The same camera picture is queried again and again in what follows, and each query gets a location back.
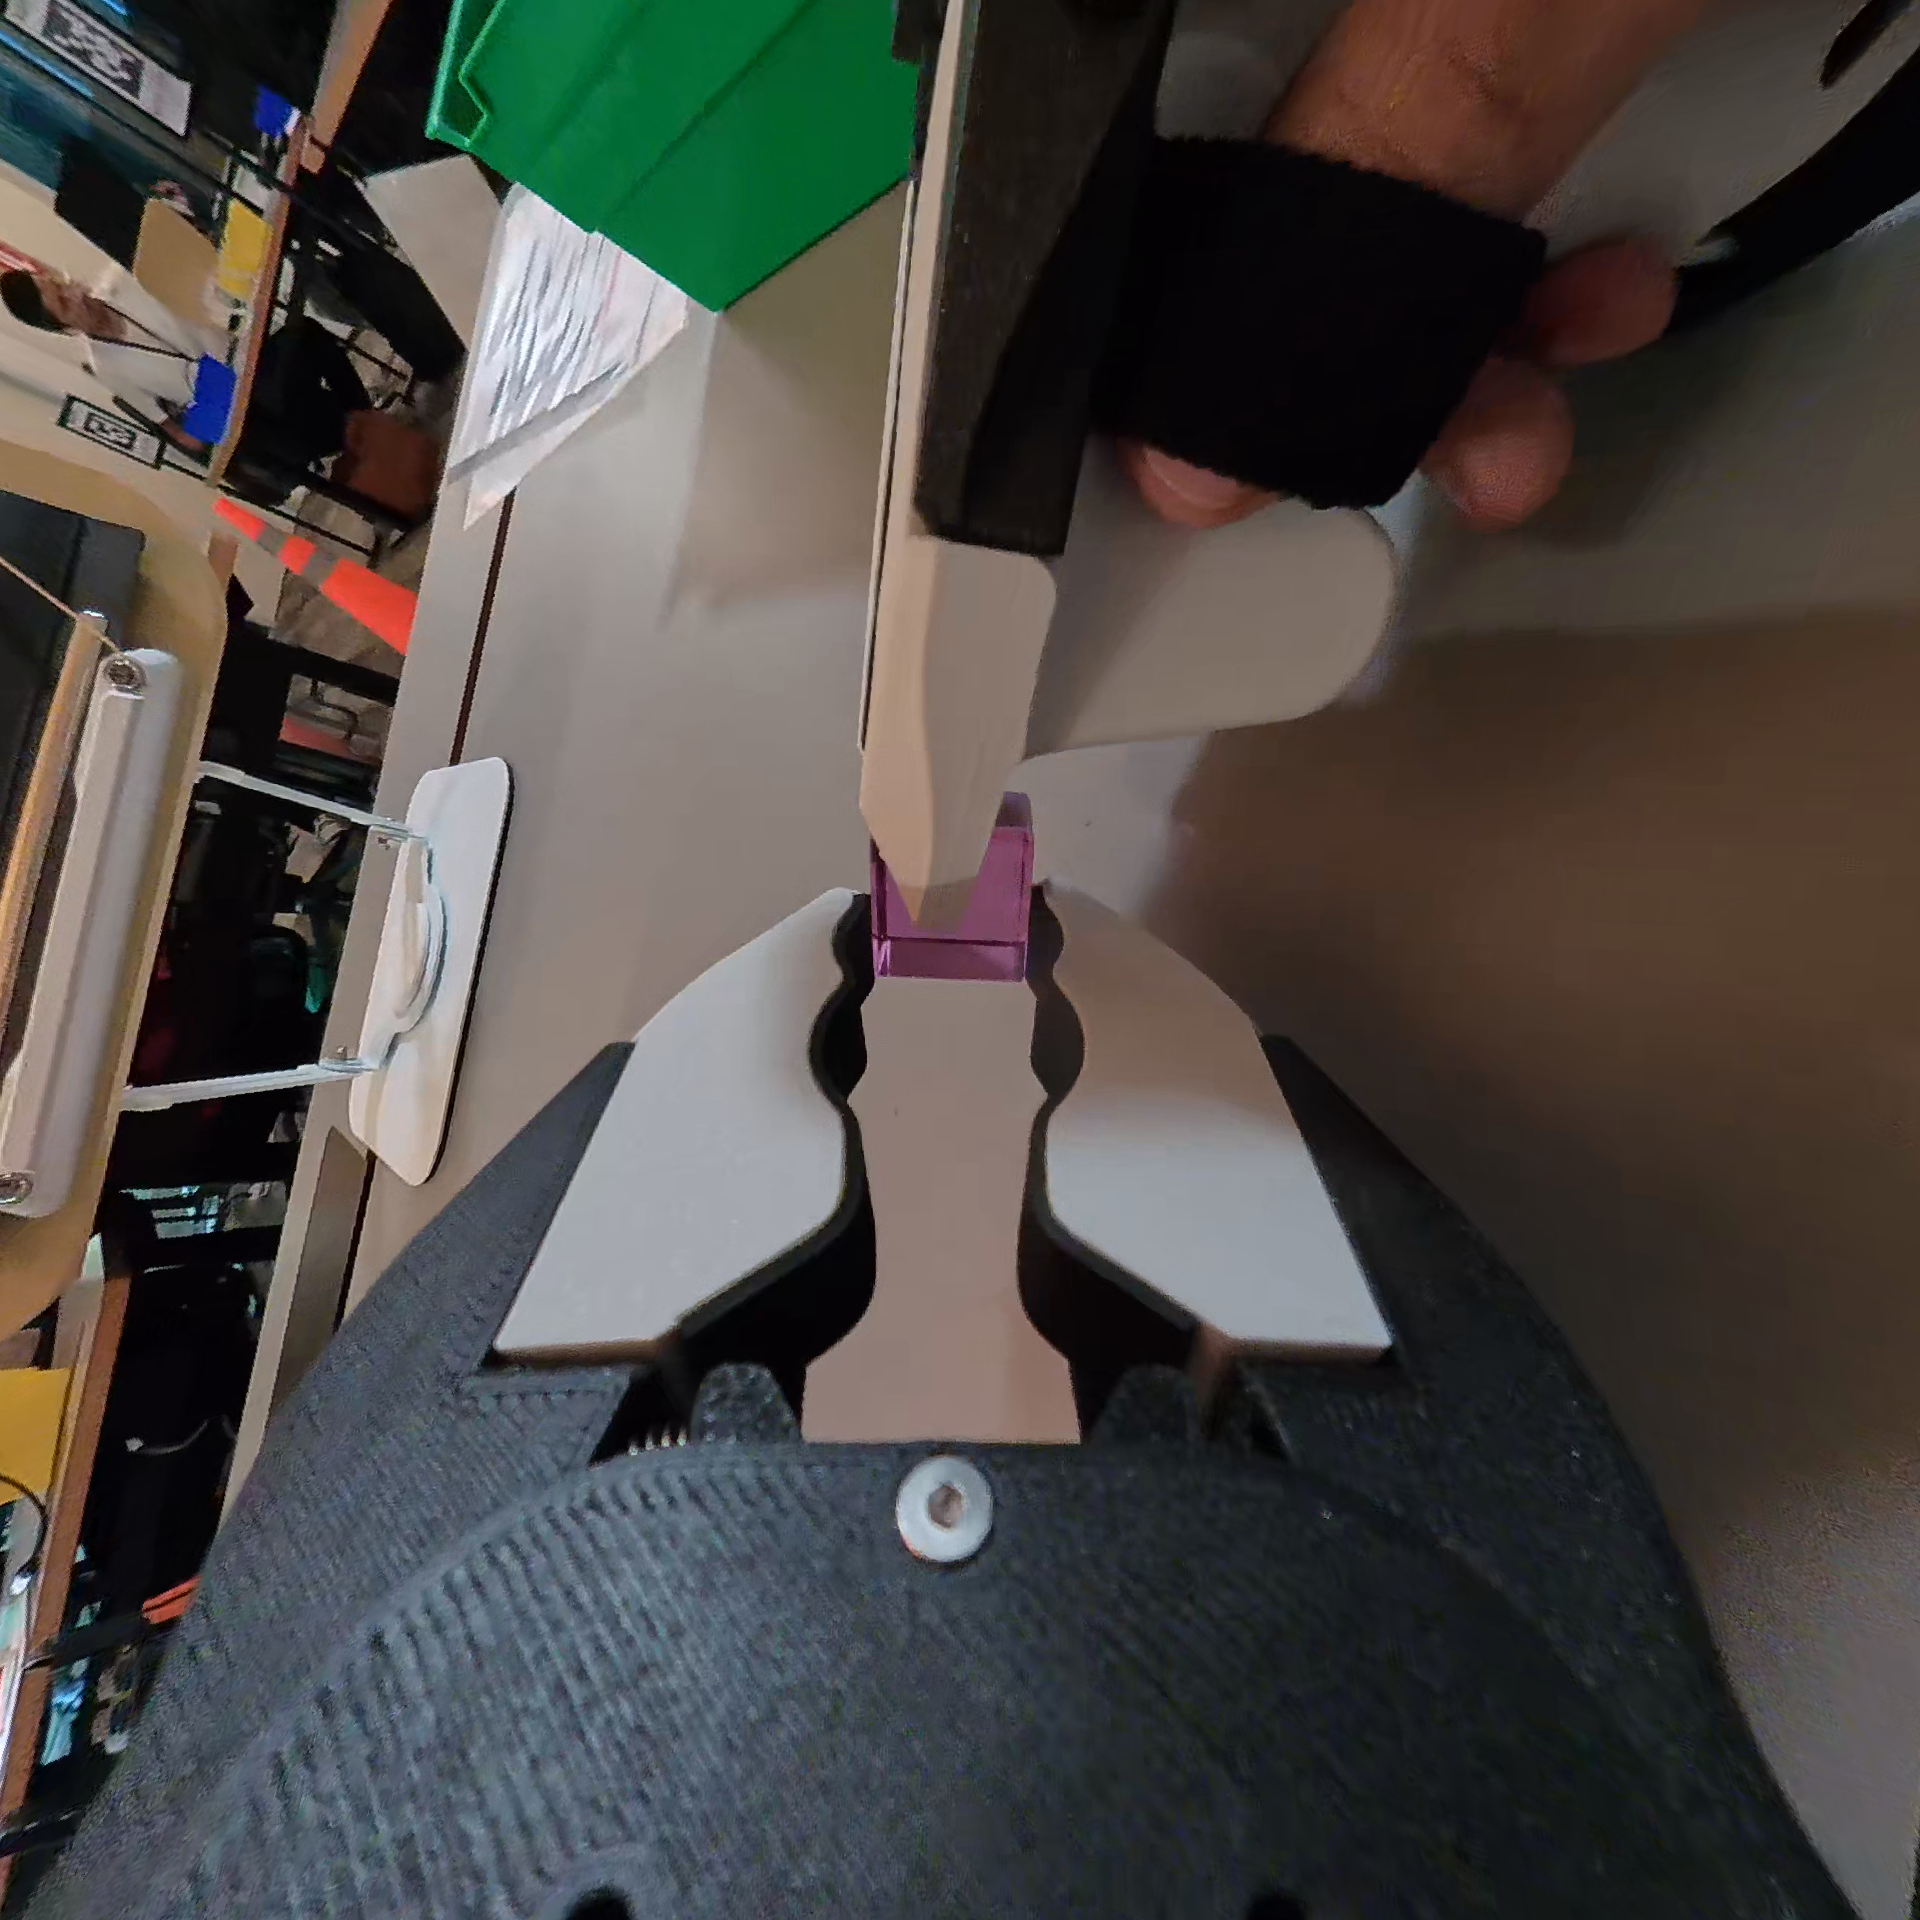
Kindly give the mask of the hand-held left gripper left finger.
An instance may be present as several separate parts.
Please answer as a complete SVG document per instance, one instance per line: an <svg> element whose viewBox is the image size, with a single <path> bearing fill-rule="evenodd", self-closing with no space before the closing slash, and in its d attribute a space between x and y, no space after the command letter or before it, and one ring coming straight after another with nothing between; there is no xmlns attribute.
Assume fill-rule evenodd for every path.
<svg viewBox="0 0 1920 1920"><path fill-rule="evenodd" d="M851 1089L868 899L804 903L645 1023L497 1329L502 1359L806 1368L865 1316L876 1227Z"/></svg>

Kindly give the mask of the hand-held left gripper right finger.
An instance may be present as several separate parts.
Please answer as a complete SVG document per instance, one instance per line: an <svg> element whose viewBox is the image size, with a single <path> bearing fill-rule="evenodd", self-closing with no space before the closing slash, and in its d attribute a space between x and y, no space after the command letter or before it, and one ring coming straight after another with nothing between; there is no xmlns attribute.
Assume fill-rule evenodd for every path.
<svg viewBox="0 0 1920 1920"><path fill-rule="evenodd" d="M1021 1305L1073 1377L1374 1361L1391 1334L1255 1022L1113 908L1044 888Z"/></svg>

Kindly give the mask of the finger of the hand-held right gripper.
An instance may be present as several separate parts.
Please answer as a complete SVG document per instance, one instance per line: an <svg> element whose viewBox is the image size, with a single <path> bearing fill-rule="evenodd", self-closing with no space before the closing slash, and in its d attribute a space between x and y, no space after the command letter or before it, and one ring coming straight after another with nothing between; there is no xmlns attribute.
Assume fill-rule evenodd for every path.
<svg viewBox="0 0 1920 1920"><path fill-rule="evenodd" d="M902 198L857 727L860 814L918 926L955 926L969 909L1057 596L1046 563L938 536L916 507L977 14L943 6L926 147Z"/></svg>

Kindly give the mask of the transparent purple cube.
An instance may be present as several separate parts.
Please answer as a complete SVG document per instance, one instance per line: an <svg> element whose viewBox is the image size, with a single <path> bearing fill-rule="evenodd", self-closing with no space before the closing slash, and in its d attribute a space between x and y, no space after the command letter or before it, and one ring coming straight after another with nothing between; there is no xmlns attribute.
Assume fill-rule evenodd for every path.
<svg viewBox="0 0 1920 1920"><path fill-rule="evenodd" d="M911 920L901 888L870 845L870 961L876 975L1018 985L1026 973L1036 833L1025 793L1007 791L958 924Z"/></svg>

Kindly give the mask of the person's right hand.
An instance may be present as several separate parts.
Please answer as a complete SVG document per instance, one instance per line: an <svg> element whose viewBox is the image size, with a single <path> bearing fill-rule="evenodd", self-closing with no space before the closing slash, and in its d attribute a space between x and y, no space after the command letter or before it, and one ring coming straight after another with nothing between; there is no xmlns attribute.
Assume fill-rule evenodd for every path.
<svg viewBox="0 0 1920 1920"><path fill-rule="evenodd" d="M1700 9L1346 4L1260 141L1164 139L1099 389L1143 500L1217 528L1421 473L1469 524L1535 513L1556 376L1657 340L1676 270L1639 237L1547 260L1529 214Z"/></svg>

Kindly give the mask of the white stand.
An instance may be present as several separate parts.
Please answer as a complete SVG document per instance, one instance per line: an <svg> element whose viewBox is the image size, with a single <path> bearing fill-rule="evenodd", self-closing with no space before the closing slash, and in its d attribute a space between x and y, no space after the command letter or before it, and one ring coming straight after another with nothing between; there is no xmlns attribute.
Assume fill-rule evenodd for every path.
<svg viewBox="0 0 1920 1920"><path fill-rule="evenodd" d="M350 1129L393 1176L426 1184L442 1163L475 977L511 815L502 758L421 777L404 815L348 806L202 760L198 777L314 809L398 849L357 1052L267 1072L126 1085L121 1113L166 1113L218 1096L350 1085Z"/></svg>

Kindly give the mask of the green plastic bin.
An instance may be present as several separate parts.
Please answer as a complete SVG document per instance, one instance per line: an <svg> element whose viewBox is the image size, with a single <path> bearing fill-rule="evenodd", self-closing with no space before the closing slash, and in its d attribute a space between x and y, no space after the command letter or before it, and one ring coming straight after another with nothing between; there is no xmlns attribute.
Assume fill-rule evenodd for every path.
<svg viewBox="0 0 1920 1920"><path fill-rule="evenodd" d="M709 311L908 174L887 1L455 1L426 128Z"/></svg>

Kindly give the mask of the white paper sheet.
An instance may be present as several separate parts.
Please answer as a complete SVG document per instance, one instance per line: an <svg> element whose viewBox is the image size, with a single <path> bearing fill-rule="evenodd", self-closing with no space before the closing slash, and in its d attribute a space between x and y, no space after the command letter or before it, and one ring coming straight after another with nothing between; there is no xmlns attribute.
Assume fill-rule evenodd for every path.
<svg viewBox="0 0 1920 1920"><path fill-rule="evenodd" d="M692 302L523 185L502 203L444 489L477 524L687 325Z"/></svg>

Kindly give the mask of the white mounting bracket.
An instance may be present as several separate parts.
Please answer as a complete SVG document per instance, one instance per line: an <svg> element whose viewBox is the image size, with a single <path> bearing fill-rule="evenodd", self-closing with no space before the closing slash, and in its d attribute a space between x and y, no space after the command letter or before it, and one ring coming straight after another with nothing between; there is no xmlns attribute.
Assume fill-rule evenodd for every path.
<svg viewBox="0 0 1920 1920"><path fill-rule="evenodd" d="M181 694L181 662L150 647L107 656L93 677L55 806L53 878L30 913L25 998L5 1030L5 1220L59 1212L78 1182Z"/></svg>

